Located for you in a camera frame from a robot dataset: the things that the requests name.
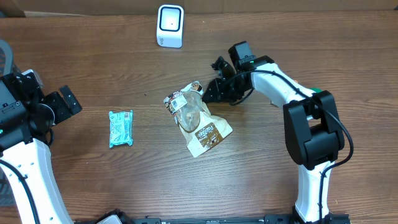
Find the beige snack bag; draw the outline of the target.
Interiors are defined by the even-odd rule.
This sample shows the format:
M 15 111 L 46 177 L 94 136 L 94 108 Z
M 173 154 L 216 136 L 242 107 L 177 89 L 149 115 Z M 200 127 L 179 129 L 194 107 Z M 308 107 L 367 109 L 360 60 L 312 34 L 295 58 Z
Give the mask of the beige snack bag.
M 215 147 L 233 132 L 227 120 L 210 113 L 202 97 L 203 87 L 200 82 L 195 81 L 163 100 L 193 157 Z

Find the teal wipes packet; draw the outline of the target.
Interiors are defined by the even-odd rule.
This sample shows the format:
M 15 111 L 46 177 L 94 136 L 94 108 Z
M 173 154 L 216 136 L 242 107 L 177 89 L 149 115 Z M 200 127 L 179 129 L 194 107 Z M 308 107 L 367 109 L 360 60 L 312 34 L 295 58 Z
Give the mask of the teal wipes packet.
M 109 147 L 127 144 L 133 145 L 132 123 L 133 110 L 109 112 Z

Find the green lid jar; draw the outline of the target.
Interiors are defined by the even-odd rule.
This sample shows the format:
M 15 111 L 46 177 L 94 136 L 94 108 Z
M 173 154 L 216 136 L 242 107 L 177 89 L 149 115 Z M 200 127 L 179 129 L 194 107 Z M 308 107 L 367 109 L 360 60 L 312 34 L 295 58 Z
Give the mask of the green lid jar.
M 311 88 L 311 90 L 313 90 L 315 93 L 319 93 L 319 92 L 323 91 L 323 90 L 321 90 L 319 88 Z

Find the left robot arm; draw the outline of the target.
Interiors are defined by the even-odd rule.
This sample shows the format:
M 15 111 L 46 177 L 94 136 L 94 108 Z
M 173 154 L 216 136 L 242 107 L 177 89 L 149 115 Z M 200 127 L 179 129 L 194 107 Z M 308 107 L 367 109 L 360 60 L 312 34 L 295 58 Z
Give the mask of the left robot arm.
M 52 128 L 82 107 L 68 86 L 45 95 L 33 70 L 1 77 L 1 169 L 23 223 L 72 223 L 58 189 Z

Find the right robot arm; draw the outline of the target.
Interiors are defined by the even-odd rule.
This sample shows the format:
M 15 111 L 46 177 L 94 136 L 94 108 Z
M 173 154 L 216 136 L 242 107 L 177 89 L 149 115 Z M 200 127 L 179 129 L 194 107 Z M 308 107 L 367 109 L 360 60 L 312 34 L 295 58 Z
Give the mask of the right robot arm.
M 298 195 L 291 215 L 268 215 L 266 223 L 348 223 L 327 205 L 331 170 L 344 148 L 343 129 L 335 99 L 295 82 L 268 56 L 256 57 L 246 41 L 218 57 L 211 67 L 219 73 L 203 95 L 205 103 L 237 105 L 253 91 L 262 93 L 283 112 L 287 151 L 298 165 Z

